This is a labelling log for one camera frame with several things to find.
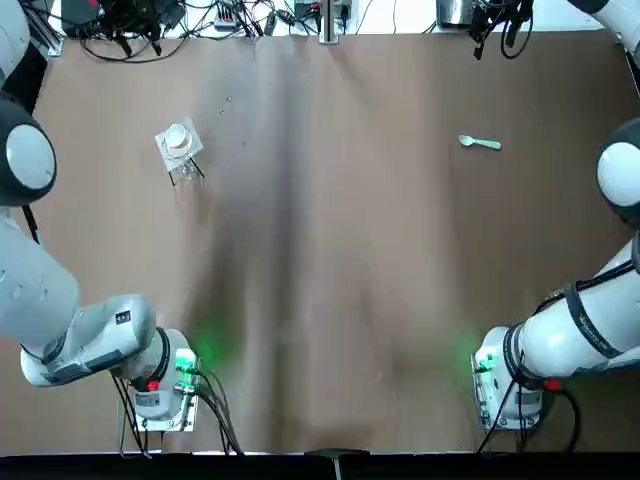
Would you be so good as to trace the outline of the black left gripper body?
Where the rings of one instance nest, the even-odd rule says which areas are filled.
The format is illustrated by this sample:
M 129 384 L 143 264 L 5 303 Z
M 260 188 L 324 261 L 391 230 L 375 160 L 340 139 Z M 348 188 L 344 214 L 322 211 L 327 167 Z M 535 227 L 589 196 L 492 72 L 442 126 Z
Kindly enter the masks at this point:
M 159 21 L 169 5 L 169 1 L 159 0 L 114 0 L 107 2 L 107 14 L 120 23 Z

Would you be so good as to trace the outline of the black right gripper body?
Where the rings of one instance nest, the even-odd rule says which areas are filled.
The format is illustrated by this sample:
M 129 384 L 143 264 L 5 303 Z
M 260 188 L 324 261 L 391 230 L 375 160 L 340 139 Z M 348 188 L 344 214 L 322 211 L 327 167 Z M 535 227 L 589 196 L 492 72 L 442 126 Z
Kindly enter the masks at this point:
M 515 9 L 528 13 L 532 10 L 533 2 L 529 0 L 475 0 L 474 6 L 492 15 L 498 15 L 501 11 Z

